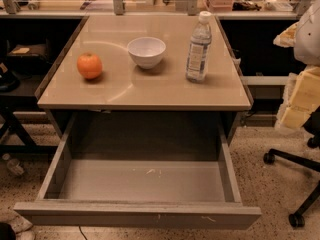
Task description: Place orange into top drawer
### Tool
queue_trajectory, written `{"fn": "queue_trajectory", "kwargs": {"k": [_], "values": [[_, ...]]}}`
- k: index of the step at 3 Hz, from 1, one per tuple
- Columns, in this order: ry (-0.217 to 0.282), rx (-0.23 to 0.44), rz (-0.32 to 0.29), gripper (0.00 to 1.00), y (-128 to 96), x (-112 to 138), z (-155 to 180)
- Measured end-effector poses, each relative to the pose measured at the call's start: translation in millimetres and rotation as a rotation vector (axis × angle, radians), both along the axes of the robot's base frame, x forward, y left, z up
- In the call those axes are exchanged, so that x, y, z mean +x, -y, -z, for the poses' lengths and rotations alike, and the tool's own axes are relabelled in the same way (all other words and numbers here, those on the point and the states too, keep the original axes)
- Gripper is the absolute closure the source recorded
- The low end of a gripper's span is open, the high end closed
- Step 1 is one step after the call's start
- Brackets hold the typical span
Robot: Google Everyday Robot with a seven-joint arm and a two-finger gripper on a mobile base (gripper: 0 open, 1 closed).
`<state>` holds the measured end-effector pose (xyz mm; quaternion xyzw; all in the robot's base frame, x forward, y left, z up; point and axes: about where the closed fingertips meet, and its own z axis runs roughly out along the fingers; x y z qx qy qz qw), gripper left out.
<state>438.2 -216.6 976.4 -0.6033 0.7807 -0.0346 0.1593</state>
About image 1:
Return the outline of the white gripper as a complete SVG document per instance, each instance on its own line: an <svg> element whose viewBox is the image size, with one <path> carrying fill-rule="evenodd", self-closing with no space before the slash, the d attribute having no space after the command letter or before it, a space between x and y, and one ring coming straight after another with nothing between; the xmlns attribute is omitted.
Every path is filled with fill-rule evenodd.
<svg viewBox="0 0 320 240"><path fill-rule="evenodd" d="M298 23L277 35L273 44L293 47ZM276 130L298 130L320 107L320 67L307 66L299 74L290 73L283 92L283 102L276 115Z"/></svg>

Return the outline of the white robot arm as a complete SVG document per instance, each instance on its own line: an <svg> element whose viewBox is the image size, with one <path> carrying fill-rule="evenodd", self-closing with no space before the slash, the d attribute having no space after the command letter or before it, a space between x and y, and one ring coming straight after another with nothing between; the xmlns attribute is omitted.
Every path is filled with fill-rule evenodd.
<svg viewBox="0 0 320 240"><path fill-rule="evenodd" d="M299 74L290 73L275 129L283 134L299 130L320 107L320 0L313 0L300 20L273 40L293 48L294 58L306 65Z"/></svg>

